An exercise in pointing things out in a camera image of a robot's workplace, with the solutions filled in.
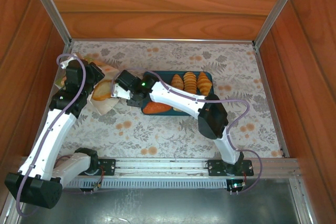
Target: patterned tablecloth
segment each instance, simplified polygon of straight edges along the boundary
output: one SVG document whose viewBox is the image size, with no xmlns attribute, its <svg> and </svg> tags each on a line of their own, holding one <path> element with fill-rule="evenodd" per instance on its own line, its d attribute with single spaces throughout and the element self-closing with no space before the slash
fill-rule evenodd
<svg viewBox="0 0 336 224">
<path fill-rule="evenodd" d="M 221 99 L 244 99 L 251 105 L 230 132 L 235 146 L 252 149 L 261 157 L 281 157 L 251 45 L 77 41 L 72 52 L 91 54 L 118 69 L 208 71 Z M 224 107 L 230 122 L 245 110 L 239 103 Z M 79 147 L 109 157 L 220 158 L 213 141 L 198 132 L 191 116 L 143 115 L 139 108 L 130 111 L 125 101 L 103 116 L 84 108 L 60 154 Z"/>
</svg>

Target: wooden wall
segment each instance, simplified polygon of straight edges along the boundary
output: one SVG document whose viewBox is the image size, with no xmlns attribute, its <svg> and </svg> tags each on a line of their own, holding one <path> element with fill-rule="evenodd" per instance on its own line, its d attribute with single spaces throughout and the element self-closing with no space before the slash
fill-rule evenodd
<svg viewBox="0 0 336 224">
<path fill-rule="evenodd" d="M 72 38 L 254 40 L 276 0 L 54 0 Z"/>
<path fill-rule="evenodd" d="M 0 208 L 3 183 L 28 155 L 64 43 L 40 0 L 0 0 Z"/>
<path fill-rule="evenodd" d="M 289 0 L 260 48 L 318 223 L 336 223 L 336 0 Z"/>
</svg>

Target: metal floor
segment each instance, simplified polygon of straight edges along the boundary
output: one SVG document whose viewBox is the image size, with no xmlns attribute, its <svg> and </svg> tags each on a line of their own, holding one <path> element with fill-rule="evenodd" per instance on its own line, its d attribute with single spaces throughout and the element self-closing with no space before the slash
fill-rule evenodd
<svg viewBox="0 0 336 224">
<path fill-rule="evenodd" d="M 30 212 L 26 206 L 24 212 Z M 223 189 L 116 189 L 94 195 L 63 193 L 52 210 L 19 223 L 299 223 L 287 179 L 264 179 L 239 196 Z"/>
</svg>

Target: blue tray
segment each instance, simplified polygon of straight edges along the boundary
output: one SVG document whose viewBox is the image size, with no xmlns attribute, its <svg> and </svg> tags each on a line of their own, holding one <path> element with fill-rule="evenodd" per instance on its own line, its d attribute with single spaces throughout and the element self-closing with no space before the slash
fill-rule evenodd
<svg viewBox="0 0 336 224">
<path fill-rule="evenodd" d="M 162 78 L 162 80 L 163 80 L 165 83 L 167 83 L 167 84 L 170 85 L 170 83 L 171 83 L 172 80 L 173 80 L 173 76 L 174 76 L 175 74 L 178 74 L 178 75 L 182 78 L 182 80 L 183 80 L 183 76 L 184 76 L 184 74 L 187 73 L 187 72 L 192 72 L 192 73 L 194 73 L 194 74 L 196 75 L 196 78 L 198 78 L 198 75 L 199 75 L 202 71 L 154 71 L 154 72 L 157 73 L 157 74 Z M 205 74 L 206 74 L 206 76 L 209 78 L 209 80 L 212 82 L 212 76 L 211 76 L 211 74 L 208 73 L 208 72 L 205 72 Z M 213 86 L 212 86 L 211 89 L 210 89 L 210 93 L 212 93 L 212 94 L 214 93 L 214 87 L 213 87 Z M 143 109 L 146 107 L 147 103 L 149 103 L 149 102 L 150 102 L 150 99 L 147 99 L 147 100 L 143 101 L 143 103 L 142 103 L 142 107 L 141 107 L 141 111 L 142 111 L 142 113 L 143 113 Z M 156 113 L 156 114 L 145 114 L 145 115 L 189 115 L 189 114 L 187 114 L 187 113 L 185 113 L 185 112 L 175 111 L 175 110 L 173 110 L 173 108 L 171 108 L 170 110 L 168 110 L 168 111 L 166 111 L 166 112 L 161 112 L 161 113 Z"/>
</svg>

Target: bread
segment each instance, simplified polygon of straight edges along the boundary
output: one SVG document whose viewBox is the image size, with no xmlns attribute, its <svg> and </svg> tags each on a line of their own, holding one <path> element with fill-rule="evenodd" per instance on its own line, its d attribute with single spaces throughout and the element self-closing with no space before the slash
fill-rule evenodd
<svg viewBox="0 0 336 224">
<path fill-rule="evenodd" d="M 184 83 L 183 83 L 182 78 L 178 74 L 174 75 L 171 86 L 173 86 L 174 88 L 183 90 Z M 177 108 L 173 108 L 173 110 L 178 111 L 178 112 L 182 112 L 182 110 L 179 110 Z"/>
<path fill-rule="evenodd" d="M 149 102 L 146 107 L 142 110 L 144 114 L 156 114 L 156 113 L 162 113 L 170 110 L 172 107 L 159 103 L 159 102 Z"/>
<path fill-rule="evenodd" d="M 196 94 L 197 92 L 197 85 L 196 85 L 196 75 L 191 72 L 185 73 L 183 76 L 183 82 L 184 82 L 184 91 Z"/>
<path fill-rule="evenodd" d="M 107 98 L 111 98 L 111 83 L 112 80 L 103 80 L 95 87 L 92 99 L 95 101 L 104 101 Z"/>
<path fill-rule="evenodd" d="M 204 72 L 201 72 L 198 75 L 197 87 L 202 95 L 208 96 L 212 87 L 212 82 L 208 79 Z"/>
</svg>

